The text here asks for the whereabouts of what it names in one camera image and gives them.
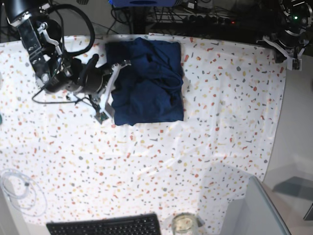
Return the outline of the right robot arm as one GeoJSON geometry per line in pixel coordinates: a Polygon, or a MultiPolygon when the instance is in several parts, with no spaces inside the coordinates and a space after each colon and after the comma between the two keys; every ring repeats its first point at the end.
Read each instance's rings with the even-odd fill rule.
{"type": "Polygon", "coordinates": [[[96,67],[98,54],[86,63],[78,59],[95,42],[95,31],[88,16],[71,4],[53,5],[48,0],[2,0],[8,23],[14,27],[29,55],[37,85],[47,93],[66,89],[100,97],[109,80],[109,69],[96,67]],[[87,25],[90,41],[86,48],[68,52],[64,24],[50,18],[52,12],[68,9],[76,12],[87,25]]]}

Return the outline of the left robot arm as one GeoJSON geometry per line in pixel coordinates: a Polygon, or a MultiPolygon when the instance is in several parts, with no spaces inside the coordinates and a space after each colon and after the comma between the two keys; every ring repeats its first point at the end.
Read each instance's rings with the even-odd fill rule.
{"type": "Polygon", "coordinates": [[[313,25],[313,3],[310,0],[279,0],[278,16],[277,42],[289,57],[299,63],[309,44],[304,34],[313,25]]]}

